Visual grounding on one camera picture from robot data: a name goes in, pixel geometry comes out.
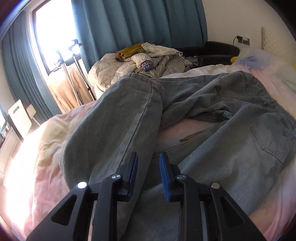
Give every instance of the pile of clothes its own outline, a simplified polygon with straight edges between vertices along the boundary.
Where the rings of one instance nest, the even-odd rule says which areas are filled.
[[[191,62],[182,53],[150,43],[138,43],[116,53],[105,54],[89,71],[88,80],[95,87],[97,99],[120,77],[140,73],[150,78],[184,73]]]

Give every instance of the triangular cutout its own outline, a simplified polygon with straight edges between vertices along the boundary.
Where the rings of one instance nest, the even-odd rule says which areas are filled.
[[[72,195],[61,208],[52,216],[51,221],[63,226],[67,226],[76,203],[77,196]]]
[[[221,204],[228,227],[232,228],[243,223],[243,219],[239,216],[227,199],[221,197]]]

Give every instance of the jeans back pocket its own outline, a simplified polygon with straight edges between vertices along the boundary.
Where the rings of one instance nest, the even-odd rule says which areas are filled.
[[[283,163],[294,141],[276,113],[266,113],[255,120],[250,128],[260,147]]]

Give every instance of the purple label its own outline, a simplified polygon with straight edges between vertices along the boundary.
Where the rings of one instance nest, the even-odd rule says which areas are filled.
[[[147,72],[152,69],[152,62],[150,60],[145,60],[141,63],[141,70]]]

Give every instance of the beige sweater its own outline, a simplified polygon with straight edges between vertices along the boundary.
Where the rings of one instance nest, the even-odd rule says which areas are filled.
[[[91,102],[93,99],[75,69],[72,67],[68,67],[67,69],[81,103],[86,104]],[[46,84],[63,114],[79,106],[63,69],[50,73]]]

